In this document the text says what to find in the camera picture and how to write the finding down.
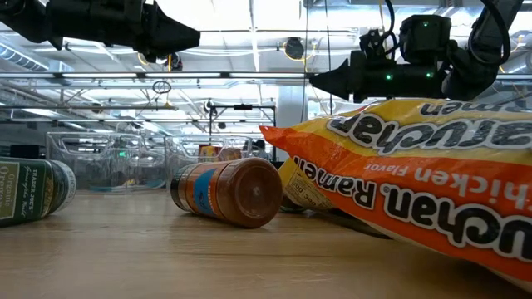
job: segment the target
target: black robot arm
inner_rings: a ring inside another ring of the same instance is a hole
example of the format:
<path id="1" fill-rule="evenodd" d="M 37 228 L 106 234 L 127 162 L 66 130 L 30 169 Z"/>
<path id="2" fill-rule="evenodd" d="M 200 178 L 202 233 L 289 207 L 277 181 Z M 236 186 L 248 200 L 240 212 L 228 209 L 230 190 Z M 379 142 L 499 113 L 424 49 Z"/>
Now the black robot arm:
<path id="1" fill-rule="evenodd" d="M 31 42 L 49 41 L 57 50 L 63 37 L 132 47 L 147 61 L 200 44 L 200 32 L 167 17 L 154 1 L 0 1 L 0 22 Z"/>
<path id="2" fill-rule="evenodd" d="M 450 18 L 414 15 L 402 22 L 400 40 L 390 51 L 382 41 L 391 33 L 380 36 L 371 30 L 360 38 L 362 50 L 352 51 L 351 63 L 346 60 L 337 70 L 311 77 L 310 83 L 345 100 L 353 94 L 355 102 L 369 96 L 472 100 L 493 84 L 499 65 L 508 59 L 508 29 L 523 2 L 481 1 L 485 8 L 466 49 L 449 39 Z M 387 59 L 397 48 L 409 64 Z"/>

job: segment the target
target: wooden table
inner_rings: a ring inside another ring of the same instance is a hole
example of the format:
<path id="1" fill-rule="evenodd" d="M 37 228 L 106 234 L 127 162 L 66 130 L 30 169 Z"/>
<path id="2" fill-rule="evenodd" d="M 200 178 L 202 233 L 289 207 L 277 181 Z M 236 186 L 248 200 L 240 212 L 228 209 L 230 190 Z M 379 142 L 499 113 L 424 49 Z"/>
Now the wooden table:
<path id="1" fill-rule="evenodd" d="M 303 215 L 261 229 L 182 213 L 164 192 L 78 195 L 0 229 L 0 298 L 530 298 L 474 264 Z"/>

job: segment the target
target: transparent container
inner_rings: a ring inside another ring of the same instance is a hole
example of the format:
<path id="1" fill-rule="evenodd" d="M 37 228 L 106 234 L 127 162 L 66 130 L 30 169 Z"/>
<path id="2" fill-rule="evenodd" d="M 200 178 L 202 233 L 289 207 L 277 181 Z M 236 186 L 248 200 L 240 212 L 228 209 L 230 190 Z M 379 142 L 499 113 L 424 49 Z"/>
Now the transparent container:
<path id="1" fill-rule="evenodd" d="M 124 194 L 165 187 L 165 149 L 139 135 L 48 133 L 47 158 L 76 174 L 78 193 Z"/>
<path id="2" fill-rule="evenodd" d="M 180 168 L 195 163 L 221 162 L 251 156 L 252 140 L 242 136 L 178 135 L 165 138 L 167 189 Z"/>

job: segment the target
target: instant noodle bag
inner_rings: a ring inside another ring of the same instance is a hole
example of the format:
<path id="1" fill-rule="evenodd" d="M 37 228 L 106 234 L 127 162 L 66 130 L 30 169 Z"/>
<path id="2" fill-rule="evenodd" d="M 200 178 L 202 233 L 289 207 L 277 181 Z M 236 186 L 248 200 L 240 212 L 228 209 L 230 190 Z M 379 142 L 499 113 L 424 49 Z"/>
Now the instant noodle bag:
<path id="1" fill-rule="evenodd" d="M 261 130 L 344 212 L 532 292 L 529 111 L 389 100 Z"/>

